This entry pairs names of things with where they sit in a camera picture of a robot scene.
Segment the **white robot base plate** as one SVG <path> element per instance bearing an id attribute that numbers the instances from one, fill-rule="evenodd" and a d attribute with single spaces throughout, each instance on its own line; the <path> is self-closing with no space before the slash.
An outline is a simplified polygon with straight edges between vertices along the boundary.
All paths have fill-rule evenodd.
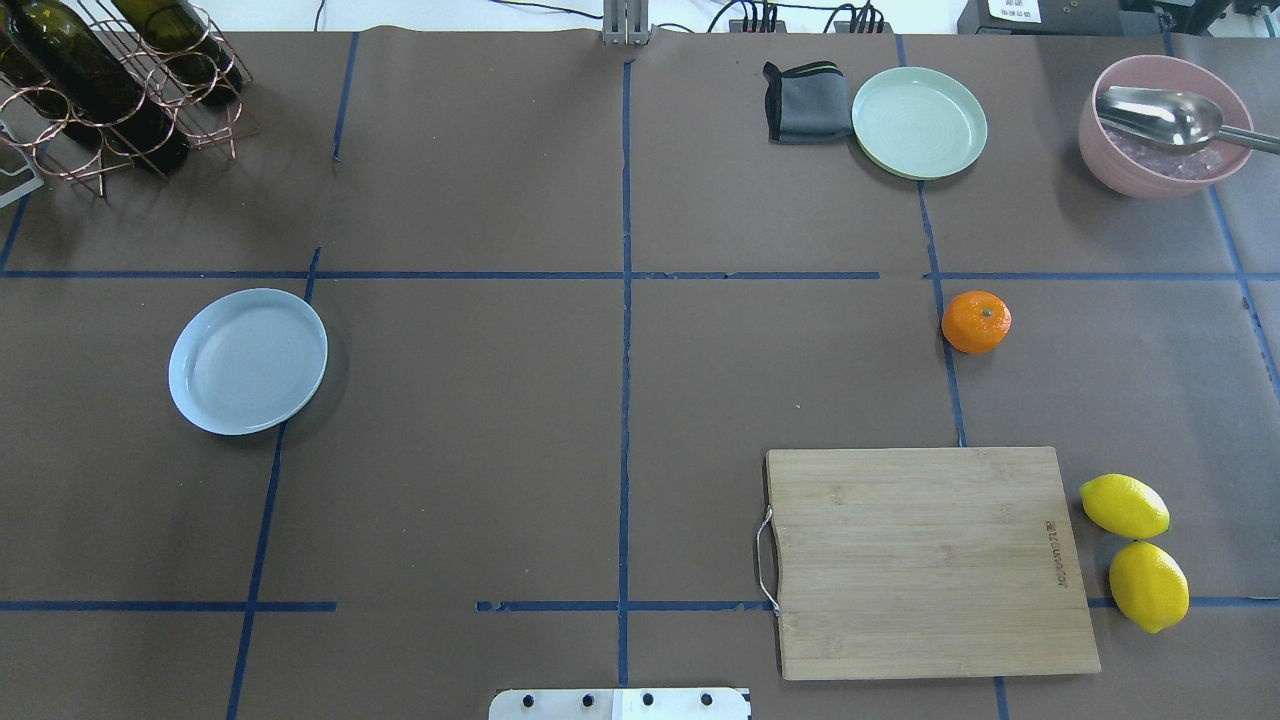
<path id="1" fill-rule="evenodd" d="M 489 719 L 751 719 L 746 689 L 732 687 L 508 689 Z"/>

